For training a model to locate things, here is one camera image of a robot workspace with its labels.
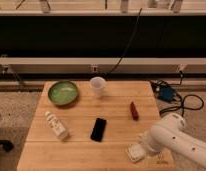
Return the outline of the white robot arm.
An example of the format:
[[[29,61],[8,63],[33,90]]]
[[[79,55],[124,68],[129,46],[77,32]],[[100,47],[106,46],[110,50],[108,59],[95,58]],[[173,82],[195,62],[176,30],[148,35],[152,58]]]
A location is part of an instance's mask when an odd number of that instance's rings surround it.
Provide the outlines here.
[[[181,115],[170,113],[143,134],[141,147],[150,156],[168,148],[206,168],[206,143],[184,133],[185,127],[186,122]]]

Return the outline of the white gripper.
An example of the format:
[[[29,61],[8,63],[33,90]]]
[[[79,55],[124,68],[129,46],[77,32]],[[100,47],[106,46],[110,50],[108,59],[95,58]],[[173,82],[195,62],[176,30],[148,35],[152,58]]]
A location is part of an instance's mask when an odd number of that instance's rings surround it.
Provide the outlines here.
[[[146,133],[139,134],[139,143],[141,144],[142,148],[145,150],[145,152],[148,156],[153,156],[153,153],[150,150],[149,145],[147,144]]]

